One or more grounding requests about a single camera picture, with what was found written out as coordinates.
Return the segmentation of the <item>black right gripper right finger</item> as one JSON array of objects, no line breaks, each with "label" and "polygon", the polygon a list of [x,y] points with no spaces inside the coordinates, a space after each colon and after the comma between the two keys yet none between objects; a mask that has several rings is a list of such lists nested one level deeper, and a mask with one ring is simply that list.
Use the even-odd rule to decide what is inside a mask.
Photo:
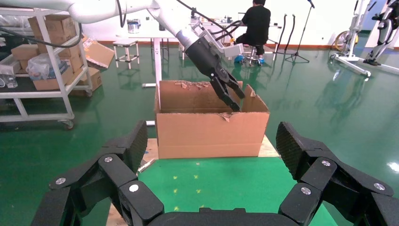
[{"label": "black right gripper right finger", "polygon": [[355,226],[394,225],[394,191],[339,160],[322,142],[301,136],[289,123],[277,129],[276,149],[296,184],[278,213],[307,226],[323,202]]}]

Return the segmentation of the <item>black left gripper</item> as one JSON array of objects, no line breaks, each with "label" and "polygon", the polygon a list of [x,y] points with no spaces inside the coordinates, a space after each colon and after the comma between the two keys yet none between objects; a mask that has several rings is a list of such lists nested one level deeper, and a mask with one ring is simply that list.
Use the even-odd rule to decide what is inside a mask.
[{"label": "black left gripper", "polygon": [[219,55],[212,52],[209,42],[204,37],[198,38],[185,53],[199,72],[210,79],[210,84],[219,99],[234,112],[240,112],[240,105],[232,99],[227,88],[230,87],[240,99],[243,99],[245,94],[238,81],[222,67]]}]

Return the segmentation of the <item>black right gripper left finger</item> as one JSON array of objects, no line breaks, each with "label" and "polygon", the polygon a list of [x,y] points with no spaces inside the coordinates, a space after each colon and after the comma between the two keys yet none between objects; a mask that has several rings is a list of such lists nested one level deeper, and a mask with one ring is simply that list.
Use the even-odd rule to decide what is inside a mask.
[{"label": "black right gripper left finger", "polygon": [[139,121],[127,135],[107,141],[96,156],[51,180],[32,225],[80,226],[104,199],[129,226],[149,225],[164,206],[138,179],[147,141],[146,122]]}]

